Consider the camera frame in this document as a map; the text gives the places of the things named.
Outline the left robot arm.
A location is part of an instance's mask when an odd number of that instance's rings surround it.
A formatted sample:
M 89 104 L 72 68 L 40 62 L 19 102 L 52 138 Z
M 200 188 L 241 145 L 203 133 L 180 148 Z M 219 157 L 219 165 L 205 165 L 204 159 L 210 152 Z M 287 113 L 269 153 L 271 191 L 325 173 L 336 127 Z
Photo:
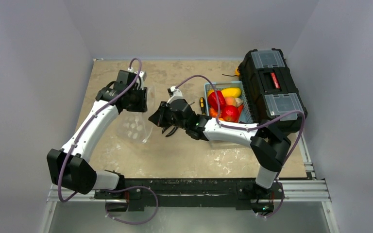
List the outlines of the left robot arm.
M 72 138 L 60 149 L 51 149 L 47 162 L 53 184 L 77 193 L 106 190 L 115 199 L 125 194 L 123 175 L 113 171 L 95 171 L 89 164 L 92 153 L 105 130 L 122 111 L 145 113 L 146 73 L 120 70 L 117 79 L 103 87 Z

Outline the orange small pumpkin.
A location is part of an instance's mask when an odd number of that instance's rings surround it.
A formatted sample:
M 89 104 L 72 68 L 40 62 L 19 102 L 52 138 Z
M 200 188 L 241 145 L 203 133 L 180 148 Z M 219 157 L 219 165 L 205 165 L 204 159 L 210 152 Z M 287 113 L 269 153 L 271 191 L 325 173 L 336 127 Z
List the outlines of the orange small pumpkin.
M 222 115 L 222 110 L 220 110 L 220 112 L 218 112 L 218 110 L 215 110 L 214 108 L 210 107 L 210 108 L 209 108 L 209 113 L 208 113 L 208 115 L 209 115 L 210 117 L 213 117 L 213 118 L 218 117 L 219 119 L 221 119 L 221 118 L 222 118 L 222 117 L 221 117 L 221 115 Z

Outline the clear zip top bag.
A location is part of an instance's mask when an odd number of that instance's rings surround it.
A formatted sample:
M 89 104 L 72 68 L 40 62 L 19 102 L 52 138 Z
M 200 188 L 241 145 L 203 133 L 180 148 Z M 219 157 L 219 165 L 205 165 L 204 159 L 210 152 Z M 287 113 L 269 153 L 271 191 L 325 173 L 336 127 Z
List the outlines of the clear zip top bag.
M 147 112 L 122 112 L 117 121 L 117 135 L 123 139 L 145 144 L 151 136 L 153 124 L 148 121 L 156 104 L 155 85 L 147 86 Z

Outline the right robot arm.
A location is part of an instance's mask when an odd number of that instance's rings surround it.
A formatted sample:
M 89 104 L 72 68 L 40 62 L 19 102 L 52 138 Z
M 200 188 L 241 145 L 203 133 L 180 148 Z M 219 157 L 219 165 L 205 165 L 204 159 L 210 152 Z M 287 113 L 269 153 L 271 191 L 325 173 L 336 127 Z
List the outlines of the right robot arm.
M 160 128 L 176 126 L 195 140 L 224 141 L 251 148 L 260 164 L 253 191 L 261 198 L 272 192 L 291 146 L 288 137 L 274 124 L 251 131 L 239 123 L 217 122 L 214 117 L 196 114 L 185 99 L 161 102 L 148 120 Z

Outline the orange carrot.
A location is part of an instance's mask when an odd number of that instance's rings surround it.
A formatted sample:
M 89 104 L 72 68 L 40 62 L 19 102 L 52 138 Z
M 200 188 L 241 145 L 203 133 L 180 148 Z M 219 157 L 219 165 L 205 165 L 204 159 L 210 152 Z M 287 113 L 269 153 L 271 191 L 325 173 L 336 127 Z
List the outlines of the orange carrot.
M 239 123 L 239 119 L 240 119 L 240 116 L 241 116 L 241 113 L 242 113 L 243 107 L 244 107 L 243 104 L 241 104 L 240 106 L 237 107 L 237 109 L 238 109 L 238 115 L 237 115 L 237 118 L 236 118 L 236 120 L 235 120 L 235 123 Z

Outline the red bell pepper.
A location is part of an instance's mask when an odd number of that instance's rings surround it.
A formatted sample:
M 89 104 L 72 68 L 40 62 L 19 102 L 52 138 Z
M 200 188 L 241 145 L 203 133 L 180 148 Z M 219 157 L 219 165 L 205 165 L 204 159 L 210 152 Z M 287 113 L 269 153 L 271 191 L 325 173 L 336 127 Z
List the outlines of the red bell pepper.
M 214 110 L 222 110 L 226 106 L 224 95 L 221 91 L 211 91 L 207 96 L 207 102 Z

